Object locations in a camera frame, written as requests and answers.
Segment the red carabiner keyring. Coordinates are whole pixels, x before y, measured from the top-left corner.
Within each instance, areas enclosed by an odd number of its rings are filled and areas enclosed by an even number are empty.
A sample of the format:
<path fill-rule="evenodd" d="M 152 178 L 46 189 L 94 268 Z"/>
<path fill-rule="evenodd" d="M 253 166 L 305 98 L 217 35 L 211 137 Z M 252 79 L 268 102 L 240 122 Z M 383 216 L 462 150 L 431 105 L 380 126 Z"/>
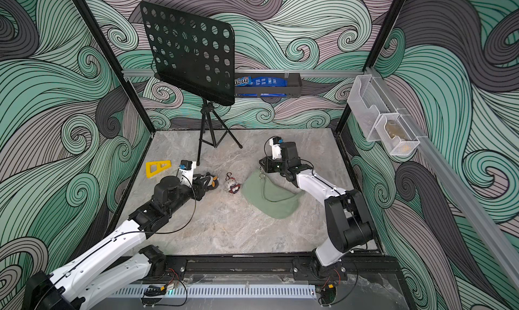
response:
<path fill-rule="evenodd" d="M 231 172 L 226 174 L 226 181 L 224 183 L 224 190 L 230 194 L 236 194 L 240 191 L 241 184 L 236 181 Z"/>

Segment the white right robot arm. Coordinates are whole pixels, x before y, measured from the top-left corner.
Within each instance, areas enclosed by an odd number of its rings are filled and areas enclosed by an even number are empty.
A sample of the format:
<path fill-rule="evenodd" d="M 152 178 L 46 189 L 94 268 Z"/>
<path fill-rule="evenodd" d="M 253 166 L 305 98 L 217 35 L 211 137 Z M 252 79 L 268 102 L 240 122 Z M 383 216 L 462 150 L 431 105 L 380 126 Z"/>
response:
<path fill-rule="evenodd" d="M 320 266 L 339 262 L 358 246 L 368 247 L 376 229 L 360 191 L 340 188 L 318 175 L 311 162 L 300 158 L 294 142 L 273 136 L 264 146 L 271 153 L 259 161 L 262 172 L 278 173 L 324 207 L 328 238 L 314 251 Z"/>

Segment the green corduroy bag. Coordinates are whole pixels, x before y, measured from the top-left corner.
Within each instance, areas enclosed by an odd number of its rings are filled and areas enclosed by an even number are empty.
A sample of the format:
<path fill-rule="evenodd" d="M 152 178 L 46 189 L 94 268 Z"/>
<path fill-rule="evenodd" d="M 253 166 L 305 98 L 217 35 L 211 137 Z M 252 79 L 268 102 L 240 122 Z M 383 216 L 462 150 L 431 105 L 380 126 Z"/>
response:
<path fill-rule="evenodd" d="M 274 184 L 261 170 L 255 170 L 241 188 L 245 200 L 274 219 L 291 216 L 300 205 L 304 191 L 293 193 Z"/>

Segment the penguin plush toy decoration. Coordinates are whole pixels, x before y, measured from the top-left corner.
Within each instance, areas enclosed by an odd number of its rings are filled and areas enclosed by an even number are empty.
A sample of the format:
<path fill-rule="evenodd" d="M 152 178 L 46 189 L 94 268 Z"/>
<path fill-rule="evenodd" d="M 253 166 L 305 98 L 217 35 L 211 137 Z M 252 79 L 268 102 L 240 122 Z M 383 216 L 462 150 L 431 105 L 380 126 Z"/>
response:
<path fill-rule="evenodd" d="M 219 187 L 218 176 L 214 176 L 211 173 L 206 173 L 204 178 L 205 190 L 211 191 Z"/>

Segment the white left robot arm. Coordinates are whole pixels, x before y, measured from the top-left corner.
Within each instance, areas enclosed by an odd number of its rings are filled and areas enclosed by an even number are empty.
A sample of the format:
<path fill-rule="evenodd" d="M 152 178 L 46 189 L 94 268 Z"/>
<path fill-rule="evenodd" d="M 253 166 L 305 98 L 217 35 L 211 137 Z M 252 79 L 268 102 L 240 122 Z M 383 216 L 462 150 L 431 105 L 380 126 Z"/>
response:
<path fill-rule="evenodd" d="M 200 201 L 218 187 L 218 177 L 180 172 L 163 177 L 151 199 L 102 241 L 50 274 L 38 272 L 26 283 L 23 309 L 91 309 L 114 292 L 147 276 L 166 273 L 166 257 L 149 245 L 120 265 L 123 254 L 159 235 L 186 202 Z"/>

